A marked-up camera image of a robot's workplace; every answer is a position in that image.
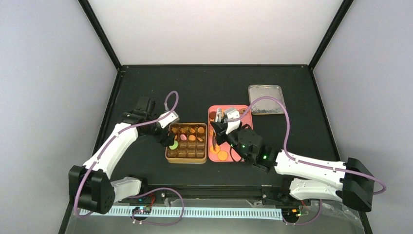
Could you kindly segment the green round cookie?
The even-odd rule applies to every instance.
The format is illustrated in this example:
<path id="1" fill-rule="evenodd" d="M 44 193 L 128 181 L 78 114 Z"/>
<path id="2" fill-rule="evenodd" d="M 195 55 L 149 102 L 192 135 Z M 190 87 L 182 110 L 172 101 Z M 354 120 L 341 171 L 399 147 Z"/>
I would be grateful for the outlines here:
<path id="1" fill-rule="evenodd" d="M 169 146 L 169 149 L 170 150 L 176 150 L 178 148 L 178 146 L 179 146 L 178 141 L 174 140 L 173 144 Z"/>

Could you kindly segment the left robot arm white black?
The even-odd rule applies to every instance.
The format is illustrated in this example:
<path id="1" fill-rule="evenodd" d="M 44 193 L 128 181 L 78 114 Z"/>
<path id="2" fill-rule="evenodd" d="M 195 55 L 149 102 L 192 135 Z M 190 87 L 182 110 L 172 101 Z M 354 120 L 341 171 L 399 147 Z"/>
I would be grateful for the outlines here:
<path id="1" fill-rule="evenodd" d="M 124 112 L 97 152 L 81 166 L 73 166 L 68 173 L 70 203 L 81 217 L 80 210 L 106 214 L 114 203 L 139 195 L 144 179 L 126 176 L 112 181 L 111 177 L 126 150 L 141 136 L 152 136 L 163 147 L 174 144 L 175 134 L 169 126 L 179 120 L 177 104 L 157 116 L 153 113 L 155 101 L 140 97 L 137 106 Z"/>

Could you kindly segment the pink round cookie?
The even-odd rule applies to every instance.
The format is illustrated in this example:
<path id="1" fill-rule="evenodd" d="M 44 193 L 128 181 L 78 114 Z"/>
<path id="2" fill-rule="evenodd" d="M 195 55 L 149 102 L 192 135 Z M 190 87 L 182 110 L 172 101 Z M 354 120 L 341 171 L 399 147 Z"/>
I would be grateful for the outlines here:
<path id="1" fill-rule="evenodd" d="M 185 134 L 181 134 L 180 135 L 180 140 L 181 141 L 186 141 L 188 138 L 187 138 L 187 136 L 185 135 Z"/>

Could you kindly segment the gold cookie tin box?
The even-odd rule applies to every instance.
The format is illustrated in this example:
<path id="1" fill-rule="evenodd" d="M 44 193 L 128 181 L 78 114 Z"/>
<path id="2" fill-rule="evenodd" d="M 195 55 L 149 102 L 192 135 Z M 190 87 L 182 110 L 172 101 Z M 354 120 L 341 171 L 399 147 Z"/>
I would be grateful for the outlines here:
<path id="1" fill-rule="evenodd" d="M 174 123 L 169 130 L 176 134 L 179 146 L 176 150 L 166 148 L 165 158 L 173 164 L 204 164 L 207 161 L 207 125 L 205 123 Z M 186 141 L 180 135 L 187 136 Z"/>

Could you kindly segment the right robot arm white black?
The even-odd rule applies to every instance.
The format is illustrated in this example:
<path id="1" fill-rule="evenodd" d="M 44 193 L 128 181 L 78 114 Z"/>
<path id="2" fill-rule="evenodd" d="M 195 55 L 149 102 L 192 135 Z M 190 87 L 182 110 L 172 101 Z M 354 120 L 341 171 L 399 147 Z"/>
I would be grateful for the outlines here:
<path id="1" fill-rule="evenodd" d="M 346 162 L 325 161 L 277 151 L 265 145 L 263 137 L 250 128 L 232 122 L 210 124 L 216 143 L 228 143 L 242 160 L 265 172 L 274 169 L 279 175 L 294 176 L 290 185 L 277 191 L 281 203 L 322 199 L 338 201 L 361 212 L 372 210 L 374 176 L 360 160 L 350 157 Z"/>

